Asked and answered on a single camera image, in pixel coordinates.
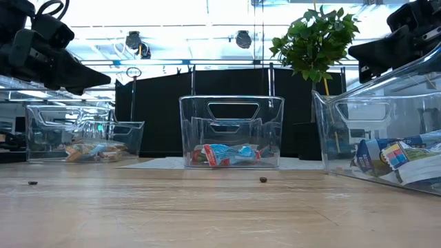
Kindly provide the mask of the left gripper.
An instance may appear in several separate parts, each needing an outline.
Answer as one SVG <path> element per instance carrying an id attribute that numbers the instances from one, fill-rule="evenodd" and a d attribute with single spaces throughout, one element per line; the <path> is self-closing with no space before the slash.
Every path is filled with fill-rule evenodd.
<path id="1" fill-rule="evenodd" d="M 50 40 L 35 30 L 19 29 L 16 23 L 1 22 L 1 74 L 22 81 L 43 83 L 53 90 L 64 87 L 82 96 L 85 89 L 111 83 L 60 49 L 52 60 Z"/>

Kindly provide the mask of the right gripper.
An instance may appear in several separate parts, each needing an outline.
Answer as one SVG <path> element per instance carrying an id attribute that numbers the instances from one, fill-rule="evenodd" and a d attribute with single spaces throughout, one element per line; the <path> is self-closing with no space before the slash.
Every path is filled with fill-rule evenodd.
<path id="1" fill-rule="evenodd" d="M 382 74 L 375 67 L 398 68 L 412 62 L 412 48 L 421 56 L 434 49 L 440 40 L 440 1 L 405 3 L 387 17 L 387 25 L 392 32 L 389 36 L 348 49 L 350 56 L 364 64 L 359 67 L 360 83 Z"/>

